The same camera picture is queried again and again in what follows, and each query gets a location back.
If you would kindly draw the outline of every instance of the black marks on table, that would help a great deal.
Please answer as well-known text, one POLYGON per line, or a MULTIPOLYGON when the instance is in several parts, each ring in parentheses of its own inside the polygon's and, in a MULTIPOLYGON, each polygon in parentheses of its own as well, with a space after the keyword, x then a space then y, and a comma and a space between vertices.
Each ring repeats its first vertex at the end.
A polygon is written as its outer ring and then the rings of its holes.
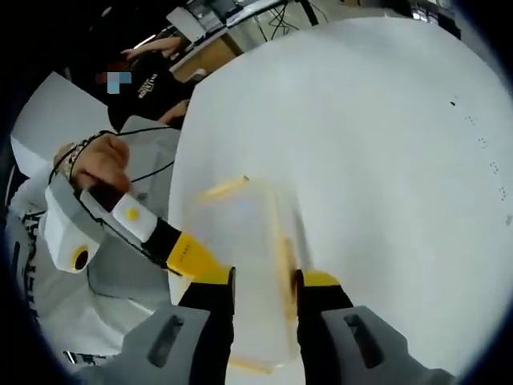
POLYGON ((497 173, 499 172, 499 167, 497 166, 497 164, 495 162, 491 162, 490 163, 490 168, 491 168, 491 171, 497 175, 497 173))
POLYGON ((465 116, 465 121, 471 124, 472 126, 475 126, 475 122, 477 121, 477 119, 472 116, 465 116))
POLYGON ((506 189, 504 187, 501 187, 499 189, 499 195, 500 195, 500 200, 501 201, 505 201, 506 200, 507 194, 506 194, 506 189))
POLYGON ((481 146, 481 149, 484 150, 486 147, 488 147, 488 141, 486 139, 479 138, 478 142, 479 142, 479 145, 481 146))

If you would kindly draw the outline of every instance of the yellow button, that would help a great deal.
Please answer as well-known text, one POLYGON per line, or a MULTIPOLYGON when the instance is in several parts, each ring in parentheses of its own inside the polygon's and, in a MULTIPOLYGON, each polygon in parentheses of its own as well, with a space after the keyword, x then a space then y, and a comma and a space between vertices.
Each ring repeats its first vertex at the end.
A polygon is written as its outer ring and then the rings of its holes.
POLYGON ((135 207, 132 207, 127 210, 127 218, 130 221, 137 221, 137 218, 139 218, 139 212, 135 207))

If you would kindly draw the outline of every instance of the white table surface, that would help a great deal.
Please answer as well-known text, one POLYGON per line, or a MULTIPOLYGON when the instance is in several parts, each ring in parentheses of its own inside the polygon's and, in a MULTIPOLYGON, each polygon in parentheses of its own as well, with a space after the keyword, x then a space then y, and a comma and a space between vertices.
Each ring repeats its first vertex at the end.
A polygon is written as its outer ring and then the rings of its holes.
MULTIPOLYGON (((226 180, 274 183, 296 201, 315 267, 421 363, 458 375, 513 289, 512 107, 491 69, 437 26, 301 30, 195 89, 168 219, 180 227, 194 198, 226 180)), ((227 383, 301 383, 301 368, 230 368, 227 383)))
POLYGON ((52 72, 23 107, 10 142, 20 171, 33 176, 63 145, 107 129, 107 106, 52 72))

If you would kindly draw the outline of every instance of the yellow circle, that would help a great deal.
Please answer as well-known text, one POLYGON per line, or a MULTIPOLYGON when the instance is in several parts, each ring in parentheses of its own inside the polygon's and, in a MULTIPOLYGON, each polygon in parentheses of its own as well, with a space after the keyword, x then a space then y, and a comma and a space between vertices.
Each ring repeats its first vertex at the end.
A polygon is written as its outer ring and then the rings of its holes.
POLYGON ((137 218, 139 218, 139 212, 135 207, 132 207, 127 210, 127 218, 130 221, 137 221, 137 218))
POLYGON ((75 252, 73 253, 73 258, 71 259, 71 268, 73 270, 76 270, 75 268, 75 264, 77 263, 77 259, 79 258, 79 255, 81 253, 83 253, 84 251, 88 251, 87 250, 87 246, 86 245, 82 245, 80 247, 78 247, 75 252))

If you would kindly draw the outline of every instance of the human hand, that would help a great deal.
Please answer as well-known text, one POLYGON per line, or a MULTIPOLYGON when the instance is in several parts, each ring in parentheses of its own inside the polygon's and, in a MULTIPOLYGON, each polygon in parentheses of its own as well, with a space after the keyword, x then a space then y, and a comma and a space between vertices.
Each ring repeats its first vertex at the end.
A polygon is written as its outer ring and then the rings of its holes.
POLYGON ((140 47, 122 51, 121 53, 126 56, 128 62, 147 51, 165 51, 166 56, 172 55, 182 43, 181 38, 159 38, 152 42, 143 44, 140 47))
MULTIPOLYGON (((61 148, 54 158, 54 164, 70 148, 69 144, 61 148)), ((124 171, 129 156, 128 146, 122 140, 113 134, 103 134, 80 152, 73 165, 71 182, 77 188, 89 188, 102 180, 118 191, 127 193, 130 180, 124 171)))

